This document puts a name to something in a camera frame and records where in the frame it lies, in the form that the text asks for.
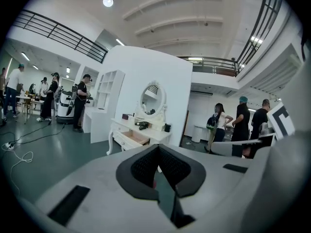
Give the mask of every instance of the black t-shirt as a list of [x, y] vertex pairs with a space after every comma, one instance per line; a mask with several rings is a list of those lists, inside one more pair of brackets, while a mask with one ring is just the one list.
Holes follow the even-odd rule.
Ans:
[[[86, 84], [81, 81], [79, 84], [78, 84], [78, 89], [77, 90], [81, 90], [83, 92], [87, 92], [87, 89], [86, 89]], [[86, 96], [81, 96], [81, 95], [78, 95], [77, 96], [81, 99], [81, 100], [86, 100]]]
[[58, 83], [55, 80], [53, 80], [52, 84], [50, 85], [50, 87], [48, 89], [48, 91], [53, 91], [53, 92], [48, 93], [47, 97], [54, 98], [54, 92], [57, 90], [57, 88], [58, 88]]
[[267, 117], [268, 111], [260, 108], [256, 110], [253, 116], [253, 131], [251, 135], [251, 139], [258, 139], [259, 137], [259, 127], [262, 123], [268, 122], [268, 117]]
[[240, 141], [240, 139], [242, 140], [242, 139], [248, 138], [248, 122], [250, 118], [250, 112], [247, 108], [246, 103], [242, 103], [238, 105], [237, 118], [239, 117], [239, 115], [243, 115], [244, 118], [241, 122], [237, 123], [234, 126], [234, 135], [235, 135], [235, 138], [237, 137], [238, 141]]

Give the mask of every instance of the round ceiling light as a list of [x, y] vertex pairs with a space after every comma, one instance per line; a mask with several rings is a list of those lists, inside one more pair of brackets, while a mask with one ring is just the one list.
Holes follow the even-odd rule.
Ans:
[[111, 7], [113, 5], [113, 0], [103, 0], [103, 4], [106, 7]]

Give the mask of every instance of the green floor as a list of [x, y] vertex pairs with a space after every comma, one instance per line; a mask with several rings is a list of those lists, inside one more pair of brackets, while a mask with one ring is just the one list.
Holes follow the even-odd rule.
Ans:
[[[16, 119], [8, 118], [6, 126], [0, 129], [0, 134], [13, 132], [18, 139], [20, 136], [48, 124], [47, 122], [39, 123], [36, 118], [37, 116], [31, 116], [26, 124], [24, 124], [24, 117], [22, 116]], [[62, 127], [63, 125], [53, 122], [50, 126], [23, 137], [19, 142], [31, 141], [57, 133], [62, 130]], [[13, 140], [12, 134], [0, 136], [1, 145]], [[184, 137], [183, 147], [204, 151], [204, 143], [191, 142], [187, 145], [186, 142], [191, 142], [190, 138]], [[120, 152], [120, 146], [116, 142], [113, 144], [113, 153]], [[90, 134], [73, 132], [72, 126], [66, 125], [58, 135], [42, 138], [19, 147], [15, 145], [15, 151], [19, 157], [32, 151], [34, 158], [31, 163], [22, 162], [15, 166], [12, 171], [12, 179], [20, 189], [20, 196], [34, 203], [45, 190], [74, 170], [93, 159], [106, 156], [108, 149], [108, 141], [90, 144]], [[4, 172], [10, 180], [11, 167], [18, 162], [18, 158], [15, 157], [14, 153], [4, 151], [0, 153], [0, 158], [2, 158], [1, 164]], [[173, 208], [174, 191], [163, 173], [156, 172], [155, 180], [157, 182], [156, 190], [159, 191], [160, 196], [159, 206], [167, 216], [170, 216]]]

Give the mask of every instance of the curved table leg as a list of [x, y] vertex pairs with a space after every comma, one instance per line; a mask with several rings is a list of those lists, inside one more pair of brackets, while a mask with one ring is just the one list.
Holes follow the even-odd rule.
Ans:
[[110, 129], [109, 136], [108, 136], [109, 151], [106, 152], [107, 155], [110, 155], [112, 152], [112, 134], [113, 134], [113, 130]]

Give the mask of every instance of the white bookshelf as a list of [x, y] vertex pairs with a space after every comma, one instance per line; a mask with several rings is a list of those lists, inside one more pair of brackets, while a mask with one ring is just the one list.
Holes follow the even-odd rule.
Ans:
[[91, 133], [91, 143], [108, 140], [110, 119], [115, 116], [123, 79], [120, 70], [100, 73], [93, 107], [86, 108], [83, 118], [83, 130]]

